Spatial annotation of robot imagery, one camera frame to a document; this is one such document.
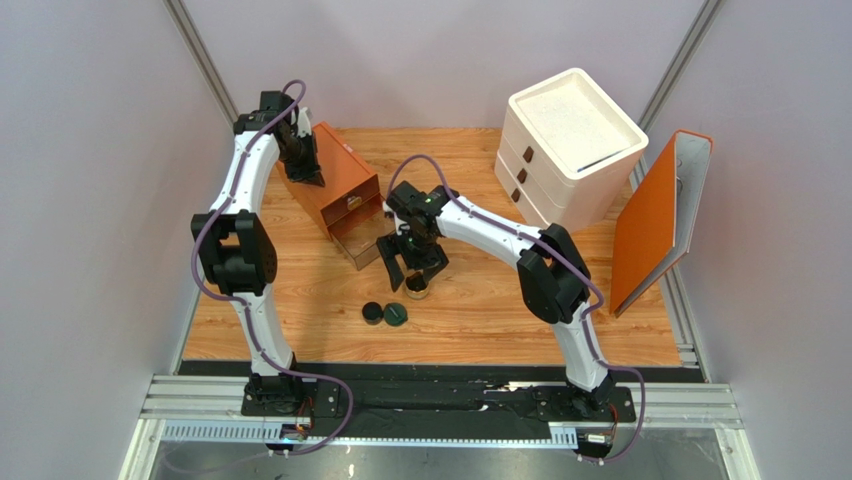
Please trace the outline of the gold round jar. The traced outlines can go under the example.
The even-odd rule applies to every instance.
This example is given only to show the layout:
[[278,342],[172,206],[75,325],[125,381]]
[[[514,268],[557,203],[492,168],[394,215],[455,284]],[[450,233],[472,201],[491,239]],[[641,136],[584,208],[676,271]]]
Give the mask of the gold round jar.
[[413,300],[422,300],[430,292],[429,281],[422,272],[415,272],[405,279],[405,293]]

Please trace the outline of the dark green round compact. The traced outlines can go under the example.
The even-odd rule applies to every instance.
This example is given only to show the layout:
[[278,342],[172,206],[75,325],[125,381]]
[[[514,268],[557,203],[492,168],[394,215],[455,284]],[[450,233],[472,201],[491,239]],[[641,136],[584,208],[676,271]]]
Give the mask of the dark green round compact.
[[398,302],[391,302],[384,306],[383,318],[387,325],[399,327],[408,321],[408,311],[405,306]]

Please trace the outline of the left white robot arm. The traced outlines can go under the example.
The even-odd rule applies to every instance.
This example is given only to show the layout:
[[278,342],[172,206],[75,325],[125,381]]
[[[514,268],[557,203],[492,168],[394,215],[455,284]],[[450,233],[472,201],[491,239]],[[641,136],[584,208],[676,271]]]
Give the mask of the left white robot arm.
[[285,91],[264,91],[258,108],[237,118],[222,190],[209,212],[194,215],[190,223],[193,279],[205,295],[234,307],[250,347],[245,400],[286,412],[299,406],[305,393],[279,325],[273,295],[278,257],[260,208],[275,166],[292,182],[325,184],[310,115],[300,101]]

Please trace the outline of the orange drawer box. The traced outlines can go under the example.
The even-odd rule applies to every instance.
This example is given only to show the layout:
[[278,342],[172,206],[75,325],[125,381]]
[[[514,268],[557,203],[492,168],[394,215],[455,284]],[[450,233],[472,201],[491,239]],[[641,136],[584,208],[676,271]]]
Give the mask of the orange drawer box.
[[313,133],[324,186],[288,180],[281,162],[276,169],[288,192],[325,237],[341,237],[382,214],[378,175],[328,123],[316,124]]

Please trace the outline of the aluminium frame rail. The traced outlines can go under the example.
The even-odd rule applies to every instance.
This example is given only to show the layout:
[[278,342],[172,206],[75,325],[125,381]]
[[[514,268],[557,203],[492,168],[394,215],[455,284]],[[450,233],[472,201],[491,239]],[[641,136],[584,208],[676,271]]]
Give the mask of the aluminium frame rail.
[[543,440],[340,438],[283,434],[279,417],[238,414],[233,377],[157,375],[124,479],[750,479],[757,476],[733,392],[698,372],[652,368],[632,425],[552,423]]

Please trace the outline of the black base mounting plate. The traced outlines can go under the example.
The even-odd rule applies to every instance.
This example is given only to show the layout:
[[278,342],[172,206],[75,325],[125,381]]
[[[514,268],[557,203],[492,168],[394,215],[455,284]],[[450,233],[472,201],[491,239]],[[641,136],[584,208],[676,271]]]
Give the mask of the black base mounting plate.
[[340,438],[543,440],[552,423],[609,432],[638,419],[638,401],[606,377],[593,393],[557,366],[303,363],[305,379],[263,379],[246,361],[190,360],[181,376],[233,377],[237,412],[279,417],[283,434]]

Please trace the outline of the orange binder folder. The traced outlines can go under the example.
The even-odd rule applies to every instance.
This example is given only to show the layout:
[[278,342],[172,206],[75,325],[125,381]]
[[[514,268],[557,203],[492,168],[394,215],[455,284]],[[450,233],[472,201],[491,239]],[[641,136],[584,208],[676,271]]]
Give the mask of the orange binder folder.
[[610,313],[621,316],[690,251],[714,140],[674,132],[620,213]]

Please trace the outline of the black round compact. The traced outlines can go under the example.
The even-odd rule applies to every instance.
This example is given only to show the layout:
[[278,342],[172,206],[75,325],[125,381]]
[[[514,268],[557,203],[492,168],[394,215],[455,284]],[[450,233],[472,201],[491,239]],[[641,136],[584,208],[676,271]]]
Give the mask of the black round compact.
[[378,302],[367,302],[361,309],[362,318],[368,325],[377,325],[384,320],[384,309]]

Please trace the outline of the white three-drawer cabinet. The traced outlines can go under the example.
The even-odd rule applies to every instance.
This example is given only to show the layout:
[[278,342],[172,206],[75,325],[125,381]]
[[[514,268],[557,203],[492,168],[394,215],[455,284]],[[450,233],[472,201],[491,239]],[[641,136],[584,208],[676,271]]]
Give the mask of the white three-drawer cabinet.
[[527,223],[574,233],[604,219],[648,145],[581,68],[513,94],[494,173]]

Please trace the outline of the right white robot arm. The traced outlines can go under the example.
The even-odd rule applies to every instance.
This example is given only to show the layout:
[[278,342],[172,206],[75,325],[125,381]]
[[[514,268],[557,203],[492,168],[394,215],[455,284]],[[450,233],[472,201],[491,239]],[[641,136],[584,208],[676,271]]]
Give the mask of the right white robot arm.
[[511,222],[442,186],[426,193],[403,181],[383,211],[393,232],[377,239],[392,290],[417,298],[449,264],[439,241],[461,241],[501,260],[518,275],[529,312],[551,326],[565,361],[567,383],[589,403],[604,404],[614,388],[595,355],[597,343],[584,314],[590,307],[591,276],[570,234]]

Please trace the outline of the clear bottom drawer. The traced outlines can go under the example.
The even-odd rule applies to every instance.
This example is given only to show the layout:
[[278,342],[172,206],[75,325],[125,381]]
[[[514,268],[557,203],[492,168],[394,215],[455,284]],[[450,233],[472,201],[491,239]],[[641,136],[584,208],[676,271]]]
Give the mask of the clear bottom drawer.
[[332,241],[357,271],[380,257],[377,239],[393,230],[393,221],[382,212],[363,218],[345,218],[329,229]]

